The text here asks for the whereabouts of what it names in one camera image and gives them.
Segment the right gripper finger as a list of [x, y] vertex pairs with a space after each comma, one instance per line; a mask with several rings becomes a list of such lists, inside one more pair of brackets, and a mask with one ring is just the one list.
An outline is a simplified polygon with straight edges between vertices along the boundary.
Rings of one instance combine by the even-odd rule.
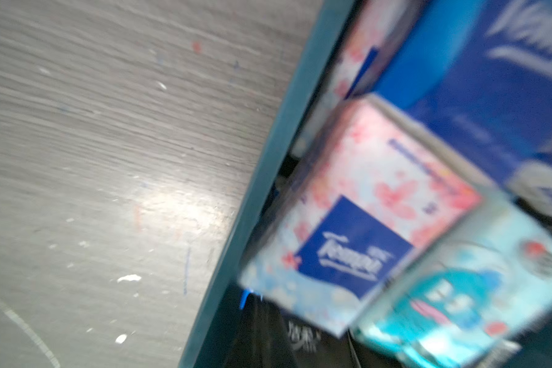
[[242, 311], [238, 333], [223, 363], [224, 367], [296, 367], [278, 307], [250, 295]]

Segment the dark blue Tempo tissue pack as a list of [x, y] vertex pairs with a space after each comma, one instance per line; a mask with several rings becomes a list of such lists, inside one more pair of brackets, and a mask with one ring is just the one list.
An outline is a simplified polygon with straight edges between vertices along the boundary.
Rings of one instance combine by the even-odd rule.
[[552, 217], [552, 1], [433, 1], [374, 92]]

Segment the pink white Tempo tissue pack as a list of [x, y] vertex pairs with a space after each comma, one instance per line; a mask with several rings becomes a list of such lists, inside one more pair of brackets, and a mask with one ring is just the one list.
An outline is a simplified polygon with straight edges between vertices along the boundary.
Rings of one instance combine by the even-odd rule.
[[427, 4], [427, 1], [363, 2], [343, 34], [291, 145], [289, 154], [294, 159], [302, 158], [331, 111], [352, 93], [363, 75], [368, 81], [378, 78]]

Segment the teal plastic storage box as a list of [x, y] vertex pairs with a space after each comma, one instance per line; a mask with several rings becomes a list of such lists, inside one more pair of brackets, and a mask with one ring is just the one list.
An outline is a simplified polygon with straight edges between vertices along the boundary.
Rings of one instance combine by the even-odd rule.
[[334, 53], [340, 49], [342, 38], [349, 35], [351, 23], [364, 9], [363, 1], [324, 2], [219, 257], [180, 367], [220, 367], [228, 355], [241, 316], [236, 299], [243, 293], [234, 277], [245, 243], [260, 214], [271, 202], [274, 181], [288, 159], [285, 150], [334, 63]]

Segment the pink blue Tempo tissue pack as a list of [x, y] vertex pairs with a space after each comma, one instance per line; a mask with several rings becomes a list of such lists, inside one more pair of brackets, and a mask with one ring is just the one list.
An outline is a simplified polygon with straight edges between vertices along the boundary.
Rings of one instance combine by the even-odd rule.
[[239, 286], [345, 333], [481, 203], [440, 148], [378, 95], [343, 102], [253, 231]]

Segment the teal cartoon tissue pack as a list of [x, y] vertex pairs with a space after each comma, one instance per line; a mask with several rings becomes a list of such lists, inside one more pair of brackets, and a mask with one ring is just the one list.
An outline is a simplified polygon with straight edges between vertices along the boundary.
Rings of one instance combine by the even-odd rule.
[[503, 193], [397, 277], [354, 325], [408, 367], [465, 367], [552, 311], [552, 235]]

